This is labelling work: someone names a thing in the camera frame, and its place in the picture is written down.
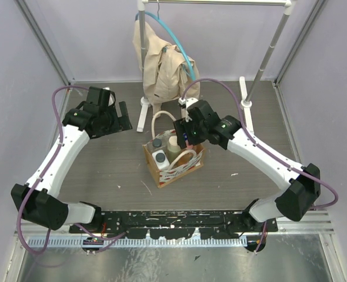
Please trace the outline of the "white bottle grey cap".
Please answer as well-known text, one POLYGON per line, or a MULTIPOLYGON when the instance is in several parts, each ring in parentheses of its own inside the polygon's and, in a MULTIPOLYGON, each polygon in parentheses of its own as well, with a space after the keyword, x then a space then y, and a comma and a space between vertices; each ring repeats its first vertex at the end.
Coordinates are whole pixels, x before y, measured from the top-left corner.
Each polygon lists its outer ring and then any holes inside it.
POLYGON ((153 152, 152 157, 158 170, 167 170, 169 168, 170 162, 162 149, 153 152))

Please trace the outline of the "clear bottle grey cap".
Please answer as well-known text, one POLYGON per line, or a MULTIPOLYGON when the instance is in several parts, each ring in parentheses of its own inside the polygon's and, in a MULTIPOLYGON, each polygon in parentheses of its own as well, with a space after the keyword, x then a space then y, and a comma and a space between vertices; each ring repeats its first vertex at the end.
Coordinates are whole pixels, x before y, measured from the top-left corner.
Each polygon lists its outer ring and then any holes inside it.
POLYGON ((153 154, 155 151, 162 149, 162 140, 155 138, 146 144, 146 148, 150 154, 153 154))

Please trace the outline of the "green bottle beige cap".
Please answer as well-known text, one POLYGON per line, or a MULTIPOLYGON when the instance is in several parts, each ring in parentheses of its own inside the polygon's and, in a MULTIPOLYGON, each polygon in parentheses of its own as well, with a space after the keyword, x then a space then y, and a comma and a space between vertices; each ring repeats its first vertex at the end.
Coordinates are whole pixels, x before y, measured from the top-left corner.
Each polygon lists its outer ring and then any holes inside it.
POLYGON ((167 158, 172 163, 181 153, 181 147, 178 145, 176 136, 171 136, 167 142, 167 158))

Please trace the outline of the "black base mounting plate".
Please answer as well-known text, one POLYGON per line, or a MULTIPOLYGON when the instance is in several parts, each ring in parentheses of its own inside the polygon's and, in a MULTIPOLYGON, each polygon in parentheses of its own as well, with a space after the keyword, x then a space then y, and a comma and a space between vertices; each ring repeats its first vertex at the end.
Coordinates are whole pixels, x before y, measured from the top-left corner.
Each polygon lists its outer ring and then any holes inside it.
POLYGON ((96 228, 84 225, 91 233, 108 237, 121 233, 129 239, 189 239, 199 232, 200 239, 237 239, 240 233, 259 233, 263 223, 241 211, 103 211, 96 228))

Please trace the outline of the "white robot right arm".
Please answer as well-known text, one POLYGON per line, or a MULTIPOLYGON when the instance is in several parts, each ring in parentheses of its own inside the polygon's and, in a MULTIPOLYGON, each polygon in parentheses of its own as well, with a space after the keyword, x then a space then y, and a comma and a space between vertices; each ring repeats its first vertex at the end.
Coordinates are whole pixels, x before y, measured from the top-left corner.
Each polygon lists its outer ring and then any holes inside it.
POLYGON ((314 164, 303 166, 292 160, 280 163, 284 156, 271 147, 263 151, 261 141, 244 130, 233 116, 220 118, 208 102, 196 98, 180 98, 184 117, 175 121, 174 128, 181 148, 208 141, 234 153, 267 175, 280 191, 264 199, 254 200, 243 212, 243 224, 249 231, 257 231, 264 222, 277 217, 300 221, 321 193, 320 176, 314 164))

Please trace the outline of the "blue clothes hanger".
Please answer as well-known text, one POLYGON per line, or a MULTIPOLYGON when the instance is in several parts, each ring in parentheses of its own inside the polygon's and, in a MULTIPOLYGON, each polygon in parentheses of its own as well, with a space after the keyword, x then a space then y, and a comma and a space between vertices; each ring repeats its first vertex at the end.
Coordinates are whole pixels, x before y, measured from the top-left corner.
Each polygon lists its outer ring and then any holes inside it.
POLYGON ((160 24, 161 27, 164 28, 164 30, 166 30, 166 32, 169 34, 169 36, 172 38, 172 40, 175 42, 176 46, 178 47, 178 49, 180 50, 187 66, 188 66, 188 71, 186 72, 187 75, 189 75, 191 77, 192 80, 196 80, 196 75, 192 66, 191 61, 189 60, 189 56, 186 54, 183 46, 181 45, 179 39, 175 36, 175 34, 171 31, 171 29, 169 28, 169 26, 162 21, 157 15, 151 13, 151 12, 145 12, 145 15, 150 16, 151 18, 153 18, 157 23, 160 24))

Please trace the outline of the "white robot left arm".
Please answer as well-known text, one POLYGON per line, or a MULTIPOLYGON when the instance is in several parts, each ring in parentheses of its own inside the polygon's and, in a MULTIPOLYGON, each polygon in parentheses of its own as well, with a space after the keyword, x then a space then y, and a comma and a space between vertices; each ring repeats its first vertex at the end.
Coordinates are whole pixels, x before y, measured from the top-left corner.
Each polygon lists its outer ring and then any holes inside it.
POLYGON ((91 139, 131 130, 125 102, 116 103, 109 88, 89 87, 87 97, 64 118, 57 117, 59 136, 38 170, 24 185, 15 184, 12 200, 17 222, 35 223, 50 230, 81 224, 90 233, 104 223, 101 208, 90 203, 64 203, 58 199, 62 183, 79 152, 91 139))

